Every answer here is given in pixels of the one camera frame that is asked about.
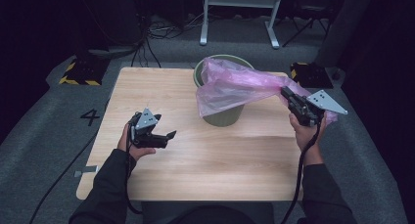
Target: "printed number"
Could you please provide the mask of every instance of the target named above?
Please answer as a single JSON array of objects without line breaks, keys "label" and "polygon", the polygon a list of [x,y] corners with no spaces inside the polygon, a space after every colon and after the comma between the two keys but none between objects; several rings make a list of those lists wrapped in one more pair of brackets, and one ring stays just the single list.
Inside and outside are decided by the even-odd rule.
[{"label": "printed number", "polygon": [[93,109],[93,110],[91,110],[91,111],[83,114],[81,116],[81,118],[87,118],[87,119],[89,119],[88,126],[91,126],[92,125],[92,121],[94,121],[94,119],[96,119],[96,118],[99,118],[99,116],[96,116],[96,114],[97,114],[97,111],[95,109]]}]

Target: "black sleeve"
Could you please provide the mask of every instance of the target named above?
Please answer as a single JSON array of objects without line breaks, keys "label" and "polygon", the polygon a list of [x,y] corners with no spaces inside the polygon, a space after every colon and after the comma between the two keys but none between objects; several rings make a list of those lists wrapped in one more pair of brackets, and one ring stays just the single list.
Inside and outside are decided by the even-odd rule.
[{"label": "black sleeve", "polygon": [[302,188],[307,224],[357,223],[325,164],[304,168]]},{"label": "black sleeve", "polygon": [[[70,217],[70,224],[125,223],[126,152],[114,149],[94,179],[94,186],[85,201]],[[130,171],[136,161],[130,159]]]}]

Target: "wooden table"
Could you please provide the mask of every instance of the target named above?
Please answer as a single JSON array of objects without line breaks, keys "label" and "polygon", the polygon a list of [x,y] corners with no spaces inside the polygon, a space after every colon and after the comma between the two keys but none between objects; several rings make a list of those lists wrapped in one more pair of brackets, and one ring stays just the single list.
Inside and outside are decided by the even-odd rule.
[{"label": "wooden table", "polygon": [[[293,198],[300,150],[289,110],[272,97],[245,105],[231,126],[212,126],[199,117],[192,69],[123,68],[86,165],[101,166],[116,147],[123,125],[146,107],[162,115],[154,134],[177,134],[166,149],[140,158],[128,182],[132,200]],[[79,199],[89,194],[94,176],[82,175]]]}]

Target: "person's left hand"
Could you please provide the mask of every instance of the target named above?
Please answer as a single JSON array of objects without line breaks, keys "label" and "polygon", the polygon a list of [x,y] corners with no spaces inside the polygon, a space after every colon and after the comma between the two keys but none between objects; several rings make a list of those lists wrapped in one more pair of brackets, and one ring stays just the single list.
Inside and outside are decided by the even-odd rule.
[{"label": "person's left hand", "polygon": [[[128,137],[128,124],[125,124],[124,131],[122,132],[122,136],[118,141],[117,148],[123,151],[127,151],[127,137]],[[136,148],[134,146],[130,147],[129,153],[131,156],[137,161],[140,157],[143,157],[145,155],[155,154],[156,149],[154,148]]]}]

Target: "hand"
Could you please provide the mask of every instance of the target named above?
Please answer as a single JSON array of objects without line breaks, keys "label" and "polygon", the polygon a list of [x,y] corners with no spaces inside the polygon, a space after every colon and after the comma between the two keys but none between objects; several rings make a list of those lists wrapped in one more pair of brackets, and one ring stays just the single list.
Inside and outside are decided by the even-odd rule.
[{"label": "hand", "polygon": [[[123,151],[127,151],[127,137],[128,137],[128,124],[125,124],[124,131],[122,132],[122,136],[118,141],[117,148]],[[154,148],[136,148],[134,146],[130,147],[129,153],[131,156],[137,161],[140,157],[143,157],[145,155],[155,154],[156,149]]]},{"label": "hand", "polygon": [[[308,149],[308,151],[305,154],[304,163],[303,163],[304,166],[324,162],[323,157],[321,156],[321,153],[320,153],[319,144],[320,144],[321,138],[323,137],[324,131],[326,129],[326,115],[327,114],[324,112],[324,117],[321,120],[320,133],[318,134],[317,140],[315,141],[314,145],[311,146],[311,148]],[[291,125],[296,131],[297,145],[299,145],[300,150],[303,151],[305,146],[308,144],[308,142],[317,132],[317,126],[315,125],[313,127],[307,127],[307,126],[300,125],[299,121],[297,120],[296,116],[293,113],[290,113],[289,118],[290,118]]]}]

